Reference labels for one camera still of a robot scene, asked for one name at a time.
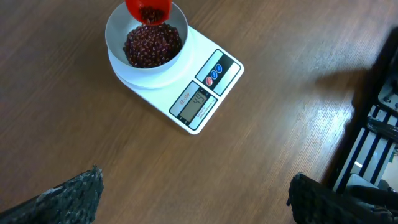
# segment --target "wooden table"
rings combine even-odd
[[[290,223],[289,182],[321,180],[393,0],[176,3],[245,66],[197,136],[115,77],[120,0],[0,1],[0,211],[99,165],[96,223]]]

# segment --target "red cup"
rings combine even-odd
[[[139,12],[142,7],[152,7],[154,9],[160,9],[164,11],[164,16],[161,20],[147,24],[151,26],[156,26],[164,23],[170,17],[170,11],[172,9],[172,0],[125,0],[126,7],[130,14],[139,22],[147,24],[147,21],[141,18],[141,13]]]

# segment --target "button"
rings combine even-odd
[[[216,71],[221,73],[223,71],[223,67],[220,64],[216,64]]]
[[[211,73],[210,73],[210,76],[211,76],[212,79],[217,79],[218,74],[216,73],[216,71],[212,70]]]
[[[206,78],[206,85],[211,86],[213,84],[213,80],[211,79],[211,77],[207,77]]]

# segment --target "black object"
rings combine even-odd
[[[345,191],[351,174],[378,186],[387,166],[398,126],[398,28],[394,28],[369,74],[372,80],[353,129],[340,146],[340,155],[328,178],[328,187]]]
[[[0,214],[3,223],[92,223],[104,189],[96,166]]]
[[[377,189],[370,190],[376,196]],[[369,193],[367,188],[357,191],[361,196],[366,192]],[[393,223],[390,217],[377,216],[349,197],[338,195],[303,174],[293,177],[287,205],[292,206],[293,218],[298,224]]]

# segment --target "white digital scale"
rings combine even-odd
[[[243,73],[243,65],[220,46],[188,28],[178,60],[155,77],[134,78],[108,51],[116,76],[190,134],[198,134]]]

